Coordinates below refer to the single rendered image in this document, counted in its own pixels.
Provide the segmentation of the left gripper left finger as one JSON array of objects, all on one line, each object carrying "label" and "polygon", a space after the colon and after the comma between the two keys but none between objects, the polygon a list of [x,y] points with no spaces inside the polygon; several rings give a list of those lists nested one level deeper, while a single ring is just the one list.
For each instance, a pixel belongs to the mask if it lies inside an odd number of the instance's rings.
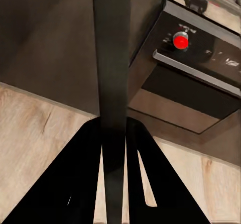
[{"label": "left gripper left finger", "polygon": [[93,224],[100,117],[85,122],[2,224]]}]

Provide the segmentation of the poster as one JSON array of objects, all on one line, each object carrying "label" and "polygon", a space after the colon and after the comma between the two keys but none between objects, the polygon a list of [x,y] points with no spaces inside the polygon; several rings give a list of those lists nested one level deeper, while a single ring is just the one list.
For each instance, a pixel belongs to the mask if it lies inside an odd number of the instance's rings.
[{"label": "poster", "polygon": [[132,1],[92,0],[107,224],[122,224]]}]

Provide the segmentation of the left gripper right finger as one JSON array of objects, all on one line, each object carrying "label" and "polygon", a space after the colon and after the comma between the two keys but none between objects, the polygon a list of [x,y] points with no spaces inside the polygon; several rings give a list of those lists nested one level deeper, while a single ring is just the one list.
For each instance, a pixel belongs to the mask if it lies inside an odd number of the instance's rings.
[{"label": "left gripper right finger", "polygon": [[[146,126],[127,117],[130,224],[211,224]],[[140,152],[157,207],[146,204]]]}]

